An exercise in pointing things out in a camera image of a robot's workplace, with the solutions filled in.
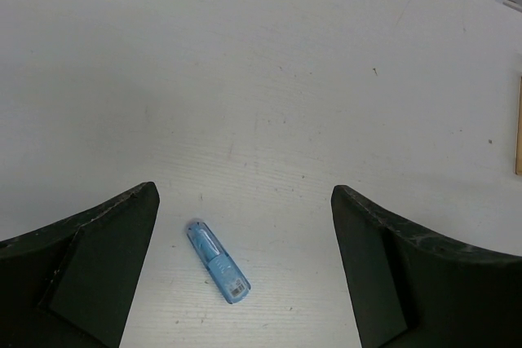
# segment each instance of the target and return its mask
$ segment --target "white tabletop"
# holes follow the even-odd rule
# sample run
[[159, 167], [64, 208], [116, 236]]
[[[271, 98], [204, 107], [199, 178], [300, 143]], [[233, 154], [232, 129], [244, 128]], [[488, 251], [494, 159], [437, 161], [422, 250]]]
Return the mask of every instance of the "white tabletop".
[[[0, 0], [0, 232], [152, 180], [122, 347], [358, 347], [345, 183], [522, 254], [522, 14], [492, 0]], [[228, 305], [184, 236], [250, 279]]]

